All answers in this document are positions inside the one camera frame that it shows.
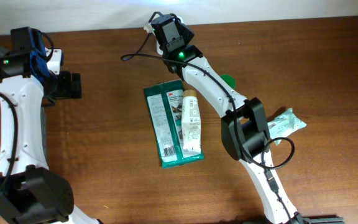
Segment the white tube with tan cap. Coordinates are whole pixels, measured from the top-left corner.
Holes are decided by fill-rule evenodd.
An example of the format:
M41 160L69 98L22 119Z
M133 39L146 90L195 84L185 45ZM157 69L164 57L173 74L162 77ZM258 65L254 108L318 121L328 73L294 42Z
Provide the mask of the white tube with tan cap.
M185 90L182 101L181 128L184 157L201 154L201 116L194 90Z

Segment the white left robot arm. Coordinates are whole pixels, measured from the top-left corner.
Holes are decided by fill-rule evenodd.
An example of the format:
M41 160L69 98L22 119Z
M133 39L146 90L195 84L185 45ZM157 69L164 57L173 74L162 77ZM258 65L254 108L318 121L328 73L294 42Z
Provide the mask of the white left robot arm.
M79 99L81 77L61 70L64 54L31 27L11 30L0 57L0 217L8 223L95 223L74 203L69 182L47 164L45 109Z

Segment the mint green wipes packet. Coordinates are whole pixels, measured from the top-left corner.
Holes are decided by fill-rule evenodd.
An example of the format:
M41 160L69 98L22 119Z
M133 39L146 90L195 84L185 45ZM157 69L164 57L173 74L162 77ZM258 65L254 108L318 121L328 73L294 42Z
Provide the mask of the mint green wipes packet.
M268 122L271 139L287 138L292 133L305 127L306 123L293 113L292 108L287 109L281 115Z

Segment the green 3M gloves package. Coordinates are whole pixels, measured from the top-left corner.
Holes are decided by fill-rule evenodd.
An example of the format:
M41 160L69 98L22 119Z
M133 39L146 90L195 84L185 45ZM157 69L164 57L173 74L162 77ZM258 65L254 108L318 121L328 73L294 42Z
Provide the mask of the green 3M gloves package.
M174 80L145 88L144 95L162 167L168 169L203 160L203 152L183 150L182 81Z

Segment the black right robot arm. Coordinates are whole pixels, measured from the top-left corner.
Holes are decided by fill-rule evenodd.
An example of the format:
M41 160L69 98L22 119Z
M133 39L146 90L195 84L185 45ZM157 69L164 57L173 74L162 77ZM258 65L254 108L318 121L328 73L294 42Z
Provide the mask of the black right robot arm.
M221 139L227 153L246 169L262 201L262 223L344 223L342 217L304 217L291 203L277 175L294 152L274 165L267 117L262 102L230 87L190 43L193 31L173 13L154 12L144 29L152 33L168 70L195 88L221 118Z

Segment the green lid spice jar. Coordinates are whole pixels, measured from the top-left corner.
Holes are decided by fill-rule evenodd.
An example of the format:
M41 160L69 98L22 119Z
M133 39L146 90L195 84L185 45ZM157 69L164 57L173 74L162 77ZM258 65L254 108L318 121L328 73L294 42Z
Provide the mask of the green lid spice jar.
M224 74L224 75L221 75L220 76L233 90L235 89L236 87L236 81L235 79L228 75L228 74Z

